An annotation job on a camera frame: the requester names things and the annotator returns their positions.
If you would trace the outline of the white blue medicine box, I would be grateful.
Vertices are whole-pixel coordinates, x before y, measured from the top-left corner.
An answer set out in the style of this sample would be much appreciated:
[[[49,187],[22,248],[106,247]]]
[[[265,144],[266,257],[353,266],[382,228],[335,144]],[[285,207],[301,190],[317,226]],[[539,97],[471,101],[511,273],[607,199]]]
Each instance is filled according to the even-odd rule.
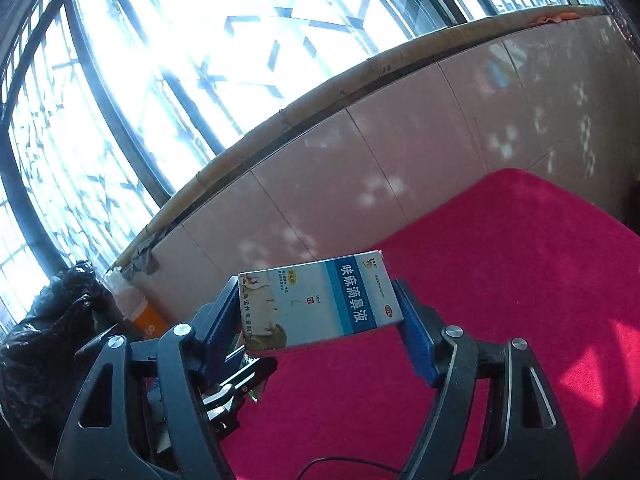
[[[238,275],[252,356],[340,339],[404,320],[382,252]]]

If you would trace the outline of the orange white bottle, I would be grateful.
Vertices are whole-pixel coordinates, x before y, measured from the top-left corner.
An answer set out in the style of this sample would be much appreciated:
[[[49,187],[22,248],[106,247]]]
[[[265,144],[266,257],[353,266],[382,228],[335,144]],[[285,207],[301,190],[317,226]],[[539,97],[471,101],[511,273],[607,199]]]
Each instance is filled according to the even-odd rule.
[[[145,339],[163,336],[169,330],[169,323],[146,298],[144,292],[131,284],[119,268],[109,270],[104,275],[104,283],[114,296],[120,313],[142,333]]]

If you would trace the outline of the grey cloth on sill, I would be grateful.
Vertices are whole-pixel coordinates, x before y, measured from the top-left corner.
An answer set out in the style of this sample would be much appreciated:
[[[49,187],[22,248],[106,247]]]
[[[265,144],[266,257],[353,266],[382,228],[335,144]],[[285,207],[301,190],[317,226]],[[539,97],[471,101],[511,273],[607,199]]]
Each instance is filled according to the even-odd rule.
[[[167,230],[163,230],[149,236],[135,250],[126,266],[122,267],[120,273],[127,281],[132,281],[137,273],[151,275],[155,273],[160,264],[153,255],[153,249],[160,244],[167,234]]]

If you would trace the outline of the black plastic bag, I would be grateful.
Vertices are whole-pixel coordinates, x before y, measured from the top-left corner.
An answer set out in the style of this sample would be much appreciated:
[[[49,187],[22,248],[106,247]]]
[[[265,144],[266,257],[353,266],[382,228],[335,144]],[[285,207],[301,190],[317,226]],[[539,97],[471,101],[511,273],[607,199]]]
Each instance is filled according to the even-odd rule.
[[[1,344],[1,413],[36,460],[54,462],[90,370],[75,354],[120,320],[112,294],[81,261],[51,278]]]

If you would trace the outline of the red bed blanket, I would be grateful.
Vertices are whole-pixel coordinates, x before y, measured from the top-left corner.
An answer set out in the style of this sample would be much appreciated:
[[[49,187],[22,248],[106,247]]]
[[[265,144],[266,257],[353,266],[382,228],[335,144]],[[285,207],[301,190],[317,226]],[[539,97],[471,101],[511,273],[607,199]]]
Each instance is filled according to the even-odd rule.
[[[638,236],[557,186],[501,170],[384,240],[388,273],[472,337],[525,339],[583,474],[634,479],[639,443]],[[280,354],[222,448],[241,479],[389,479],[434,393],[394,328]]]

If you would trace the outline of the window metal grille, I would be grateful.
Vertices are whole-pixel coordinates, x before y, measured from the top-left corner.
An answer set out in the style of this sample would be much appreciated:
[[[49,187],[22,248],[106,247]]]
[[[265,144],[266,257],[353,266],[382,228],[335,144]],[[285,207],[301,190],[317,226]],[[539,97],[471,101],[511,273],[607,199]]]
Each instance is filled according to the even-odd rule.
[[[1,326],[52,274],[169,310],[366,248],[589,136],[601,0],[16,0],[1,38]],[[529,27],[541,15],[580,20]]]

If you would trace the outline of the orange cloth on sill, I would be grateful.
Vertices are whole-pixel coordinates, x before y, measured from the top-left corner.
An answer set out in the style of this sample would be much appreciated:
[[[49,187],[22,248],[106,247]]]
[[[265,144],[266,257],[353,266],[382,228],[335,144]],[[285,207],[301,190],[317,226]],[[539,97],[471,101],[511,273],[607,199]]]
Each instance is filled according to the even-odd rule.
[[[547,24],[560,24],[563,22],[580,20],[582,16],[573,11],[563,11],[550,15],[541,15],[539,18],[535,18],[529,27],[542,26]]]

